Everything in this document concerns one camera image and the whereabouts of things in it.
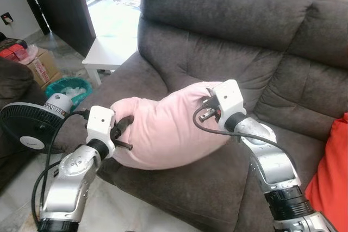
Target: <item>cardboard box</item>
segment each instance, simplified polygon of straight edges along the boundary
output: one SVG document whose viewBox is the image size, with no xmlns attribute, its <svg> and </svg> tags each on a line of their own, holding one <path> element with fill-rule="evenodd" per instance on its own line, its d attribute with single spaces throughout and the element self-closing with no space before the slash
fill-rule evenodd
<svg viewBox="0 0 348 232">
<path fill-rule="evenodd" d="M 34 75 L 34 80 L 43 87 L 48 82 L 56 77 L 59 73 L 57 66 L 55 65 L 54 58 L 48 52 L 48 50 L 39 48 L 36 58 L 27 65 Z"/>
<path fill-rule="evenodd" d="M 60 78 L 62 78 L 63 76 L 61 75 L 61 73 L 56 73 L 47 83 L 45 83 L 41 89 L 42 91 L 45 91 L 46 87 L 49 86 L 51 83 L 54 83 L 55 81 L 59 80 Z"/>
</svg>

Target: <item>rug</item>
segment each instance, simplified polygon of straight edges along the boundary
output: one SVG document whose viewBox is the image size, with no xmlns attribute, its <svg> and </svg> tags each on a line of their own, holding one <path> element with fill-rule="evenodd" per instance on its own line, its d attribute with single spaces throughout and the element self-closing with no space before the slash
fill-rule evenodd
<svg viewBox="0 0 348 232">
<path fill-rule="evenodd" d="M 141 0 L 114 0 L 114 2 L 118 5 L 129 5 L 131 7 L 140 9 Z"/>
</svg>

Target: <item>red object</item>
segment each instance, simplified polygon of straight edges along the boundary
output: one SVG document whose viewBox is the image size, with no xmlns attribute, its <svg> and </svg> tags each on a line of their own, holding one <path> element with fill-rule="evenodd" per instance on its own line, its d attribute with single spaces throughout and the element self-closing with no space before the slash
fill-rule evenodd
<svg viewBox="0 0 348 232">
<path fill-rule="evenodd" d="M 21 45 L 16 43 L 15 45 L 8 48 L 8 50 L 15 53 L 19 60 L 23 60 L 28 57 L 28 52 Z"/>
<path fill-rule="evenodd" d="M 306 188 L 306 197 L 339 232 L 348 231 L 348 112 L 332 124 L 325 155 Z"/>
<path fill-rule="evenodd" d="M 17 56 L 12 51 L 10 51 L 8 49 L 2 50 L 0 52 L 0 57 L 3 57 L 7 60 L 15 61 L 15 62 L 19 61 Z"/>
</svg>

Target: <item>gray sofa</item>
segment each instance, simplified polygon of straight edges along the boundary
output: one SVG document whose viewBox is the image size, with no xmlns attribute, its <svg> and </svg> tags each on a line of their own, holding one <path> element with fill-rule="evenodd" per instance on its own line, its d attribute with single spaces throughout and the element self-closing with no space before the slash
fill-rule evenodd
<svg viewBox="0 0 348 232">
<path fill-rule="evenodd" d="M 27 66 L 0 57 L 0 110 L 12 102 L 43 105 L 45 101 L 44 92 Z M 35 154 L 8 137 L 0 127 L 0 192 Z"/>
<path fill-rule="evenodd" d="M 141 12 L 139 51 L 80 108 L 236 79 L 248 114 L 275 131 L 305 188 L 332 122 L 347 111 L 348 1 L 142 0 Z M 84 121 L 71 118 L 57 146 L 69 152 L 85 138 Z M 202 231 L 273 231 L 236 139 L 184 167 L 142 171 L 109 159 L 99 175 Z"/>
</svg>

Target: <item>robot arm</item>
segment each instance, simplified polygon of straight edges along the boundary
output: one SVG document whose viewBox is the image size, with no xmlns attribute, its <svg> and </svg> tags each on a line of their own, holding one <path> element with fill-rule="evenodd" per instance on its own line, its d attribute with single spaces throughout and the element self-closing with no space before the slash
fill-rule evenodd
<svg viewBox="0 0 348 232">
<path fill-rule="evenodd" d="M 86 145 L 77 148 L 59 164 L 59 174 L 49 189 L 41 212 L 40 232 L 77 231 L 89 186 L 102 161 L 113 155 L 115 145 L 132 149 L 114 139 L 121 135 L 121 131 L 114 127 L 114 111 L 111 109 L 93 106 L 87 132 Z"/>
<path fill-rule="evenodd" d="M 296 169 L 286 152 L 276 144 L 273 130 L 246 116 L 237 82 L 228 80 L 210 93 L 211 99 L 204 101 L 204 107 L 209 109 L 200 117 L 201 122 L 216 116 L 220 129 L 246 136 L 255 135 L 269 141 L 241 137 L 243 144 L 251 151 L 250 164 L 269 203 L 275 232 L 336 231 L 306 200 Z"/>
</svg>

